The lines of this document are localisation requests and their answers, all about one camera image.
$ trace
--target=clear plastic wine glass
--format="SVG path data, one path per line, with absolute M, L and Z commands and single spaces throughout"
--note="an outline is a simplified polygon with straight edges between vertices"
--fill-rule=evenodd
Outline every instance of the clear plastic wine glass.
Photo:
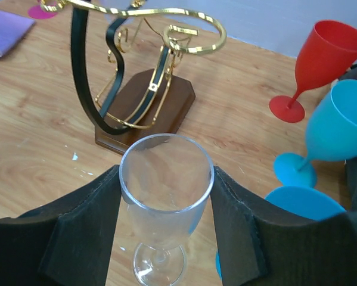
M 133 269 L 141 285 L 176 285 L 187 259 L 183 243 L 197 227 L 214 183 L 208 153 L 192 139 L 154 134 L 135 142 L 119 168 L 135 235 Z

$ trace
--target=white wall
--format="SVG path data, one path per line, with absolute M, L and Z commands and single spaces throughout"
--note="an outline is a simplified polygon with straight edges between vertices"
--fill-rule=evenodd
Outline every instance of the white wall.
M 129 0 L 102 0 L 125 7 Z M 333 19 L 357 28 L 357 0 L 148 0 L 145 8 L 188 8 L 218 19 L 228 35 L 296 57 L 314 22 Z M 188 21 L 204 29 L 199 21 Z

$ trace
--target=black strap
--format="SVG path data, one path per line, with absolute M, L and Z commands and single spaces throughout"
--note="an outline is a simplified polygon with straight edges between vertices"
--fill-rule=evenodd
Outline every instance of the black strap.
M 133 6 L 128 7 L 129 10 L 135 10 L 137 8 Z M 92 99 L 91 91 L 89 88 L 87 72 L 86 72 L 86 28 L 88 21 L 88 11 L 79 8 L 73 8 L 72 26 L 71 26 L 71 61 L 72 61 L 72 72 L 75 83 L 75 88 L 79 101 L 87 114 L 90 121 L 102 129 L 104 132 L 110 135 L 121 135 L 130 130 L 128 126 L 122 127 L 111 127 L 105 121 L 105 115 L 108 109 L 112 105 L 112 102 L 116 99 L 116 95 L 121 87 L 124 73 L 125 73 L 125 63 L 123 56 L 114 44 L 114 37 L 116 35 L 119 27 L 126 21 L 126 18 L 117 18 L 107 29 L 105 36 L 107 45 L 114 55 L 117 62 L 117 73 L 113 85 L 105 98 L 100 111 L 96 109 L 94 100 Z M 153 83 L 157 84 L 160 77 L 164 72 L 164 64 L 169 56 L 169 48 L 164 47 L 162 60 L 160 65 L 156 70 L 156 76 Z M 156 92 L 149 91 L 145 97 L 144 102 L 141 104 L 137 112 L 132 116 L 128 122 L 135 123 L 139 120 L 140 116 L 144 113 L 145 109 L 150 106 L 150 102 L 154 99 L 154 94 Z

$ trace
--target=pink object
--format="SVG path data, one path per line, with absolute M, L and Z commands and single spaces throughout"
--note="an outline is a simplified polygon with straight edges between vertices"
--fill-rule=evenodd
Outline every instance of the pink object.
M 43 11 L 41 6 L 39 5 L 33 6 L 28 10 L 27 13 L 31 18 L 38 19 L 38 20 L 49 19 L 57 15 L 57 13 L 49 13 Z

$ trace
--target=purple cloth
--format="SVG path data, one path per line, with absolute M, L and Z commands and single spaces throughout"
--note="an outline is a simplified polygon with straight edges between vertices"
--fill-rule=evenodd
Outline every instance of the purple cloth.
M 0 58 L 22 39 L 34 23 L 32 19 L 0 10 Z

